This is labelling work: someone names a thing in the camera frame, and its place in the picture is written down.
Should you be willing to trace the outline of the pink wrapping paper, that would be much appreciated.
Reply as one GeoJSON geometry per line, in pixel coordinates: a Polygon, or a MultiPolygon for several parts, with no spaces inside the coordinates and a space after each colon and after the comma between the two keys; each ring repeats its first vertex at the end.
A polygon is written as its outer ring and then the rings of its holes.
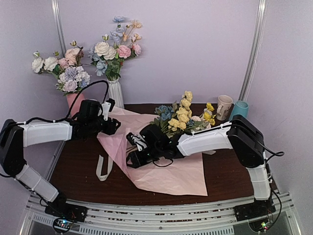
{"type": "Polygon", "coordinates": [[[126,135],[129,132],[138,134],[155,115],[114,107],[109,116],[120,121],[121,126],[114,135],[99,133],[97,138],[109,156],[109,163],[116,164],[138,189],[170,195],[207,196],[201,153],[173,161],[162,157],[156,163],[139,168],[126,165],[127,154],[133,149],[126,135]]]}

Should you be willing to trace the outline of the yellow blue flower bunch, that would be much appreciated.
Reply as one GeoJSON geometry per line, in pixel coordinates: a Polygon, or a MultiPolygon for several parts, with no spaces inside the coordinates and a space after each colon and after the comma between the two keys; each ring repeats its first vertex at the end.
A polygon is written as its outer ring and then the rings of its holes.
{"type": "Polygon", "coordinates": [[[216,124],[214,107],[206,103],[206,108],[197,116],[191,110],[193,93],[185,91],[179,103],[174,102],[171,106],[161,105],[155,108],[157,117],[151,121],[169,138],[176,134],[191,133],[210,129],[216,124]]]}

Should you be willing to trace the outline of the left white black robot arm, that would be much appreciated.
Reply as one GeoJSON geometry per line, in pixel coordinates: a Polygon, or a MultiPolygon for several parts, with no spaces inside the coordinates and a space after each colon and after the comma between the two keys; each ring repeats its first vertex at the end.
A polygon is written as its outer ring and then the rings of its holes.
{"type": "Polygon", "coordinates": [[[109,117],[115,105],[113,99],[103,104],[83,100],[73,118],[57,122],[18,124],[5,121],[0,133],[0,164],[10,178],[16,179],[36,193],[45,203],[45,213],[72,222],[84,222],[87,208],[67,203],[66,196],[30,167],[24,159],[24,148],[46,142],[87,139],[98,133],[113,135],[121,123],[109,117]]]}

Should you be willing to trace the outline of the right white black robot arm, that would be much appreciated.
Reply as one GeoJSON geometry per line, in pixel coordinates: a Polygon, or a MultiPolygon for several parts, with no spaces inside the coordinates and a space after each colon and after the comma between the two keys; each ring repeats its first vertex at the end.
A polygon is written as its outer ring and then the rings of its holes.
{"type": "Polygon", "coordinates": [[[156,163],[161,157],[173,161],[196,153],[232,149],[240,164],[247,169],[254,190],[252,203],[234,208],[236,219],[242,221],[276,211],[264,136],[242,115],[235,115],[231,121],[217,127],[174,134],[172,137],[168,137],[157,125],[149,124],[139,135],[129,133],[126,138],[137,147],[126,157],[126,164],[131,168],[156,163]]]}

